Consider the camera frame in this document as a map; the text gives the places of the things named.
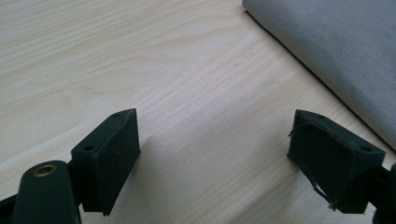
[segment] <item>light wood surface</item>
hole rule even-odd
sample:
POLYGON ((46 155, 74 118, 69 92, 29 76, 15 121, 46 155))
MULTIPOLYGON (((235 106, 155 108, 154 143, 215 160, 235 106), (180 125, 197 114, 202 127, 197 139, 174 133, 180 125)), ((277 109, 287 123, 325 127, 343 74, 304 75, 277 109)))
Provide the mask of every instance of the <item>light wood surface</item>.
POLYGON ((0 199, 137 109, 142 154, 111 216, 83 223, 371 223, 371 205, 330 210, 287 159, 297 108, 396 159, 241 0, 1 1, 0 96, 0 199))

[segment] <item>gray mat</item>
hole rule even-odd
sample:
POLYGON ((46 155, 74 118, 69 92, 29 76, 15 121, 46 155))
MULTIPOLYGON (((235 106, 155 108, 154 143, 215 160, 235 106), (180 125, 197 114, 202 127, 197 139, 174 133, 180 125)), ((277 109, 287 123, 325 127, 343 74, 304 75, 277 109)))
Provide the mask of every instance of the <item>gray mat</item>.
POLYGON ((395 0, 244 0, 243 6, 396 148, 395 0))

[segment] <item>tabletop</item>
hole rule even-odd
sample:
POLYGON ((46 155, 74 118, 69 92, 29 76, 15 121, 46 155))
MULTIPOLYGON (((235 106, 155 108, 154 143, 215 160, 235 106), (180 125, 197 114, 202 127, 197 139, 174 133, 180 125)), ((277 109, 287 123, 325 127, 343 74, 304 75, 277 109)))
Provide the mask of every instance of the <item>tabletop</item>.
POLYGON ((142 153, 110 217, 83 223, 371 223, 288 160, 294 111, 383 148, 386 168, 394 153, 241 0, 4 0, 0 17, 0 199, 136 108, 142 153))

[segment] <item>wooden table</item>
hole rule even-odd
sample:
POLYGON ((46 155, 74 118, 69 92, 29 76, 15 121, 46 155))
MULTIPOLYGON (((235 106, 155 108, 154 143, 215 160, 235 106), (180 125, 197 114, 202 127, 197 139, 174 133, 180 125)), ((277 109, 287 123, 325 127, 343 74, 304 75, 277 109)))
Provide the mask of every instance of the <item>wooden table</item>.
POLYGON ((241 0, 2 1, 0 198, 110 114, 142 154, 110 217, 83 223, 371 223, 333 212, 286 157, 297 108, 395 156, 241 0))

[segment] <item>gray cloth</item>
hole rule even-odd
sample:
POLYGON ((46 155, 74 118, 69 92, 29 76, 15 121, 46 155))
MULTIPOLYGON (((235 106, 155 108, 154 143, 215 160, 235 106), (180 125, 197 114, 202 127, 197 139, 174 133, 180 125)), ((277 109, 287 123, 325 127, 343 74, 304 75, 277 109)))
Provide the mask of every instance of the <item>gray cloth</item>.
POLYGON ((395 0, 244 0, 243 6, 396 149, 395 0))

